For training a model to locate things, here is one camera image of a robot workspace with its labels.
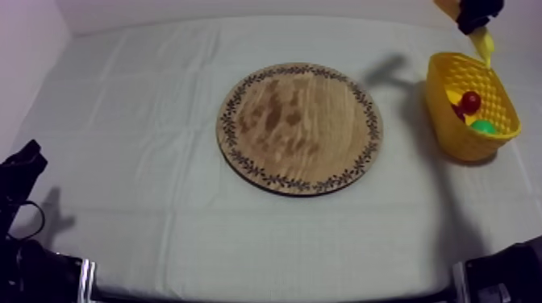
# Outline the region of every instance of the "plastic basket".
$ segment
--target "plastic basket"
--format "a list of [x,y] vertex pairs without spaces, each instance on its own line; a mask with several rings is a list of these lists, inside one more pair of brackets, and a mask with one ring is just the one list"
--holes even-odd
[[[460,96],[475,91],[482,98],[482,105],[470,121],[490,121],[497,134],[486,134],[469,127],[454,113],[450,93]],[[426,84],[426,103],[442,149],[459,160],[483,160],[493,155],[499,147],[517,136],[521,122],[501,81],[492,69],[460,53],[442,52],[429,61]]]

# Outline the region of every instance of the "decorative border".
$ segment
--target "decorative border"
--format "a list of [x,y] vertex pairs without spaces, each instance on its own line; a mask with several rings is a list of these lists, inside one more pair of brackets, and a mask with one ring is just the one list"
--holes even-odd
[[[351,168],[346,168],[339,176],[333,175],[327,178],[325,181],[309,182],[301,179],[289,179],[286,176],[270,175],[265,172],[264,168],[260,168],[254,164],[254,161],[244,156],[241,151],[236,149],[237,136],[236,136],[236,123],[233,117],[237,113],[237,108],[241,103],[242,97],[246,94],[247,88],[254,83],[262,82],[265,78],[273,77],[275,75],[287,75],[287,74],[304,74],[312,73],[315,76],[321,76],[326,79],[333,79],[339,82],[346,83],[352,91],[355,99],[365,109],[364,114],[367,117],[365,125],[369,129],[369,137],[371,141],[365,146],[365,149],[357,157]],[[304,64],[301,66],[292,67],[270,67],[265,68],[261,72],[256,72],[246,77],[240,85],[236,86],[230,99],[226,103],[226,108],[222,116],[219,118],[221,128],[225,134],[224,142],[229,146],[230,151],[228,155],[236,162],[243,170],[243,175],[259,177],[261,181],[269,185],[279,185],[282,188],[297,189],[300,193],[310,192],[311,189],[316,193],[326,193],[328,191],[340,189],[346,185],[349,185],[353,181],[363,176],[366,172],[365,165],[370,163],[374,154],[378,151],[378,144],[381,138],[381,130],[379,130],[378,123],[379,116],[374,110],[374,104],[371,102],[367,95],[359,89],[358,85],[350,81],[348,77],[337,72],[331,71],[324,67],[315,67],[313,65]]]

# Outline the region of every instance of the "white table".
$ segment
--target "white table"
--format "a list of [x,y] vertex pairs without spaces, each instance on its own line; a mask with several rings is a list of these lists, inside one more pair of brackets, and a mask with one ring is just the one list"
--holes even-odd
[[[43,146],[50,163],[31,197],[60,206],[50,248],[96,261],[102,288],[221,301],[429,293],[448,283],[448,265],[542,233],[540,56],[495,53],[523,133],[465,167],[438,152],[420,107],[429,56],[442,51],[473,56],[458,31],[324,17],[84,36],[48,75],[14,150]],[[238,80],[299,61],[358,80],[384,121],[369,172],[308,199],[241,180],[215,141]]]

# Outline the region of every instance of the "wood grain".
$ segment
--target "wood grain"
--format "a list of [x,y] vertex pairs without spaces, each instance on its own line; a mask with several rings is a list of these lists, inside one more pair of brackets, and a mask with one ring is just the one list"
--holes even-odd
[[317,64],[279,64],[240,81],[217,122],[226,161],[246,180],[277,193],[342,189],[375,161],[382,121],[370,96]]

